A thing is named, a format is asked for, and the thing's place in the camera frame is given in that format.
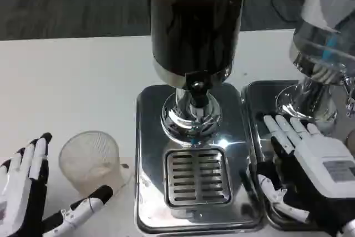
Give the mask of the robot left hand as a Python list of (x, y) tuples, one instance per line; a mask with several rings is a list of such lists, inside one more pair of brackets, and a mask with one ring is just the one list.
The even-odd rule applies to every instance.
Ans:
[(113, 197), (102, 185), (87, 197), (44, 218), (49, 132), (33, 139), (1, 164), (1, 236), (63, 236), (84, 224)]

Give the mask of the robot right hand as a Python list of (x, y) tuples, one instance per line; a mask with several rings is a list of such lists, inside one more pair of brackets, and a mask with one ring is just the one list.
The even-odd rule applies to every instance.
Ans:
[(296, 117), (265, 114), (262, 120), (280, 162), (256, 167), (270, 205), (330, 236), (354, 236), (354, 157), (348, 148)]

